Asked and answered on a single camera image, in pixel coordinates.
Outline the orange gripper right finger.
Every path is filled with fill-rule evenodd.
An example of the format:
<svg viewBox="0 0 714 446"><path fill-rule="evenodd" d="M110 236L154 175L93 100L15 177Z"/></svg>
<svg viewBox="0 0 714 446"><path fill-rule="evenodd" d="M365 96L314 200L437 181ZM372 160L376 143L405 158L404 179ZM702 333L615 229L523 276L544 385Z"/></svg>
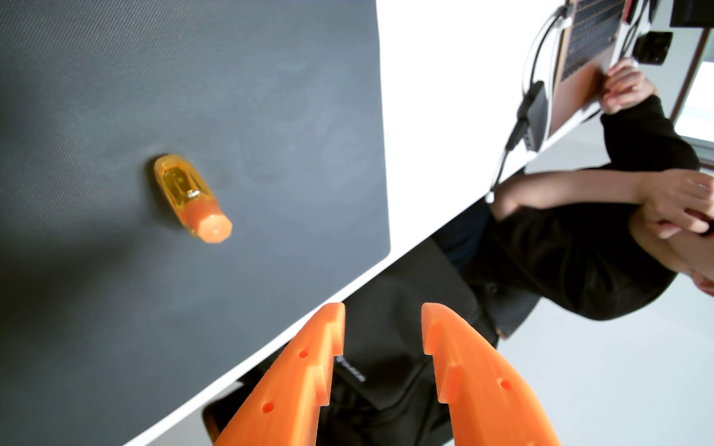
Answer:
<svg viewBox="0 0 714 446"><path fill-rule="evenodd" d="M427 302L421 328L455 445L561 444L530 385L466 320Z"/></svg>

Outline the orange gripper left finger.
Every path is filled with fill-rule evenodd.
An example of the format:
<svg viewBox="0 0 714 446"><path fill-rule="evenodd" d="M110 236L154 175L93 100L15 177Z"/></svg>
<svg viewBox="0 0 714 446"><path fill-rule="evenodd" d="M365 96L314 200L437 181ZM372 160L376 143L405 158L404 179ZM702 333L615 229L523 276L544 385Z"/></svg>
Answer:
<svg viewBox="0 0 714 446"><path fill-rule="evenodd" d="M343 354L345 306L323 305L258 382L215 445L315 445L330 402L334 359Z"/></svg>

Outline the person's left hand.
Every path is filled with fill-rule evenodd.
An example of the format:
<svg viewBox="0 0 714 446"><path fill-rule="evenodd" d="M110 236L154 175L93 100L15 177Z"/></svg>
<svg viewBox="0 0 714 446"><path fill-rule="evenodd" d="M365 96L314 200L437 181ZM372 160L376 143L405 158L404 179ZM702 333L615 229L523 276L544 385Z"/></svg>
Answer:
<svg viewBox="0 0 714 446"><path fill-rule="evenodd" d="M699 171L646 173L640 199L647 228L661 240L681 231L704 233L714 221L714 177Z"/></svg>

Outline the person's right hand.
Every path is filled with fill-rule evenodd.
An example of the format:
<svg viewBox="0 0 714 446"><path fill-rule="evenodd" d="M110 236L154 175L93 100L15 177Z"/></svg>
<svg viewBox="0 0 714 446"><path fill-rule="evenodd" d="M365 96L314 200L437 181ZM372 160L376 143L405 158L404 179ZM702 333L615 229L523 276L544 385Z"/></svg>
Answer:
<svg viewBox="0 0 714 446"><path fill-rule="evenodd" d="M632 58L625 57L605 73L599 102L604 114L613 115L635 107L653 95L659 95L656 86Z"/></svg>

